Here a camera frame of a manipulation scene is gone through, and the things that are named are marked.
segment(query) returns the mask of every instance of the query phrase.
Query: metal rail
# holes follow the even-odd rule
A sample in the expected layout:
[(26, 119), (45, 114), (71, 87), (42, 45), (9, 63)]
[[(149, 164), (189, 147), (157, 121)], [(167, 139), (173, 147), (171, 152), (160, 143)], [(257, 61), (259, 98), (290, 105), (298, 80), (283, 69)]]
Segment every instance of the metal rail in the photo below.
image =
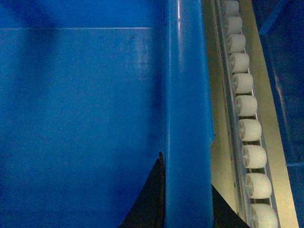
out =
[[(242, 142), (239, 137), (239, 116), (236, 110), (236, 94), (234, 92), (233, 82), (232, 82), (232, 70), (230, 69), (230, 55), (227, 51), (227, 37), (226, 32), (224, 30), (223, 17), (221, 13), (221, 5), (219, 0), (211, 1), (214, 22), (216, 25), (216, 35), (217, 35), (217, 45), (221, 62), (221, 71), (223, 78), (223, 86), (224, 86), (224, 94), (226, 97), (226, 113), (227, 113), (227, 121), (229, 124), (229, 136), (230, 136), (230, 152), (231, 158), (233, 161), (233, 169), (235, 173), (235, 181), (236, 181), (236, 191), (237, 191), (237, 205), (238, 205), (238, 214), (239, 216), (250, 226), (253, 227), (252, 218), (251, 218), (251, 210), (250, 204), (260, 202), (256, 199), (250, 199), (247, 194), (247, 185), (246, 185), (246, 174), (253, 172), (252, 169), (246, 169), (243, 164), (243, 153), (242, 146), (243, 144), (249, 144), (247, 142)], [(251, 95), (255, 96), (255, 88), (253, 86)], [(255, 119), (260, 121), (259, 109), (256, 112)], [(255, 145), (261, 145), (264, 149), (266, 149), (266, 144), (264, 140), (264, 135), (262, 132), (261, 138), (259, 141), (255, 142)], [(269, 162), (267, 160), (267, 164), (265, 168), (254, 170), (254, 172), (264, 173), (270, 179), (271, 185), (271, 174), (269, 168)], [(271, 197), (268, 199), (264, 199), (263, 203), (269, 204), (272, 206), (274, 211), (276, 212), (276, 216), (278, 218), (277, 207), (274, 192), (272, 191)]]

